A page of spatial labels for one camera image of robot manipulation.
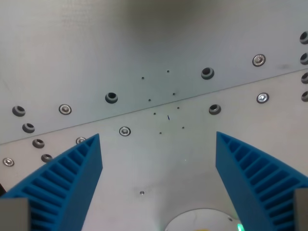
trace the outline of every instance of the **countersunk screw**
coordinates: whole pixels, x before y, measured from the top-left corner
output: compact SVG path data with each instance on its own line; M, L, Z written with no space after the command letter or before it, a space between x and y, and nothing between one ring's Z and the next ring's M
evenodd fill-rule
M270 96L267 93L261 93L257 97L258 103L266 103L269 100Z
M59 112L63 115L69 115L72 112L72 108L67 104L62 104L59 107Z
M84 137L78 137L77 139L76 139L76 144L79 144L79 143L81 143L81 142L83 142L83 141L85 141L86 140L86 138L84 138Z
M265 63L265 56L263 54L257 54L253 60L252 60L252 64L254 66L262 66Z
M2 162L7 167L12 167L14 165L14 161L11 158L4 158Z
M129 136L130 135L130 129L128 127L121 127L119 132L120 132L121 136Z

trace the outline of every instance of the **metal panel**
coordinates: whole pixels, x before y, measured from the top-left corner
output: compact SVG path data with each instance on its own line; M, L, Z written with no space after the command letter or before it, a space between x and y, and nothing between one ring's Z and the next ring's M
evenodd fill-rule
M8 190L44 164L42 154L57 156L77 137L99 133L104 169L85 231L162 230L178 214L197 208L236 217L215 169L216 131L308 175L308 103L301 100L308 86L301 83L303 73L43 134L37 136L45 142L43 149L32 145L34 138L3 144L0 159L12 158L15 165L0 165L0 182ZM256 101L261 92L270 96L264 104ZM213 116L208 109L215 103L222 110ZM131 129L129 136L119 134L122 126Z
M2 0L0 143L303 69L307 9L306 0ZM255 67L259 53L267 60ZM63 103L72 114L58 112Z

